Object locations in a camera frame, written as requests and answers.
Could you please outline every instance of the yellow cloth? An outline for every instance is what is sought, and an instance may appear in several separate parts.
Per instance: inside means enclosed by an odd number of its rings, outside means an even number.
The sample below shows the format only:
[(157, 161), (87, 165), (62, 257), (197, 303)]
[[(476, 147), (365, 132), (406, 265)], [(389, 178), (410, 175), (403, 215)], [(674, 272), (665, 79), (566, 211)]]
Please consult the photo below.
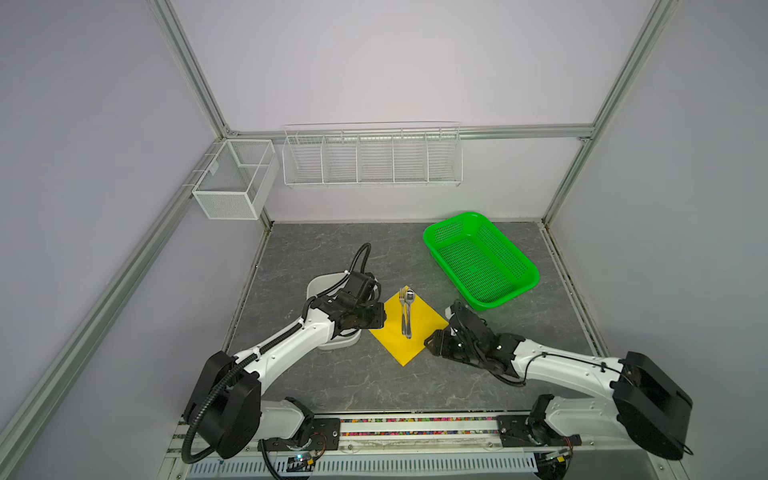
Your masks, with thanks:
[(386, 311), (384, 328), (370, 330), (370, 332), (402, 366), (406, 366), (406, 363), (413, 360), (413, 357), (424, 349), (424, 340), (435, 330), (442, 330), (448, 326), (448, 322), (418, 295), (411, 304), (411, 339), (406, 339), (402, 334), (402, 307), (399, 292), (384, 303), (384, 310)]

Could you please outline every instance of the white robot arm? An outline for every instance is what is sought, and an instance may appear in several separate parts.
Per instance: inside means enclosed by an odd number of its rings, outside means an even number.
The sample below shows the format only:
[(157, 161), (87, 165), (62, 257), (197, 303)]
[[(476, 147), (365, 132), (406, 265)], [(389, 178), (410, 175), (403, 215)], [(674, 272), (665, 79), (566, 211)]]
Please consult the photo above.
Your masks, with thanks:
[[(358, 250), (342, 280), (306, 301), (299, 319), (235, 356), (218, 352), (208, 359), (183, 415), (190, 424), (182, 448), (186, 463), (213, 451), (229, 458), (253, 438), (286, 439), (298, 447), (309, 442), (313, 414), (295, 399), (261, 401), (261, 393), (312, 349), (359, 334), (360, 329), (383, 326), (381, 286), (363, 272), (365, 259), (355, 271), (366, 248), (367, 258), (368, 243)], [(500, 429), (502, 443), (565, 445), (576, 435), (605, 435), (630, 438), (668, 459), (680, 459), (687, 451), (684, 441), (693, 404), (647, 357), (633, 352), (624, 359), (585, 356), (512, 333), (497, 335), (458, 300), (446, 309), (446, 317), (449, 326), (425, 341), (432, 355), (488, 370), (510, 386), (537, 379), (589, 397), (540, 396), (524, 422), (513, 419)], [(192, 454), (196, 432), (210, 447)]]

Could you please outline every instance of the white wire rack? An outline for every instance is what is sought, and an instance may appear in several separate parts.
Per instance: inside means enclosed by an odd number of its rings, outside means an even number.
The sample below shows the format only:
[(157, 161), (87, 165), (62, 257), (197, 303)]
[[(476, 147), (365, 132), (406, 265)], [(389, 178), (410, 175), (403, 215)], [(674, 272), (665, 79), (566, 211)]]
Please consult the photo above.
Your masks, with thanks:
[(458, 185), (463, 158), (457, 124), (351, 131), (286, 127), (289, 187)]
[(256, 220), (280, 162), (270, 140), (225, 140), (192, 193), (215, 220)]

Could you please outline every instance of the fork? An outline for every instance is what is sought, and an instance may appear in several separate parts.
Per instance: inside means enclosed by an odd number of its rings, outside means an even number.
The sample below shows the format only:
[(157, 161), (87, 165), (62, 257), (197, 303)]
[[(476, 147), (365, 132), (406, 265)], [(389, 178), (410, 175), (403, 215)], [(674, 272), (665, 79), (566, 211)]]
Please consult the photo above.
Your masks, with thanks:
[(412, 333), (411, 333), (411, 303), (416, 300), (416, 294), (413, 293), (413, 290), (408, 289), (406, 292), (406, 306), (408, 307), (408, 311), (406, 312), (407, 318), (406, 318), (406, 338), (411, 339)]
[(400, 311), (402, 312), (402, 334), (406, 334), (406, 327), (407, 327), (407, 321), (406, 321), (406, 293), (408, 292), (408, 287), (404, 286), (402, 289), (400, 289)]

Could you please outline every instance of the gray marble table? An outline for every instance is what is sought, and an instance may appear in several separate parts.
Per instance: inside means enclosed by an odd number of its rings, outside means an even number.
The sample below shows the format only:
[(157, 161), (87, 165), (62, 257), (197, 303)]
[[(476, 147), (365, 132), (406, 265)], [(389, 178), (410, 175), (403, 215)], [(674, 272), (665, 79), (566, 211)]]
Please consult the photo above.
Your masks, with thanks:
[[(545, 345), (589, 353), (581, 325), (535, 223), (497, 223), (541, 274), (533, 290), (482, 313), (495, 332), (513, 332)], [(358, 247), (372, 244), (367, 270), (390, 298), (408, 284), (441, 312), (461, 298), (424, 245), (425, 223), (277, 224), (234, 334), (230, 353), (251, 347), (301, 313), (315, 276), (343, 271)], [(314, 350), (289, 368), (263, 397), (292, 396), (321, 413), (381, 410), (523, 410), (542, 393), (579, 397), (565, 388), (528, 381), (507, 386), (489, 373), (422, 351), (400, 366), (370, 332), (354, 346)]]

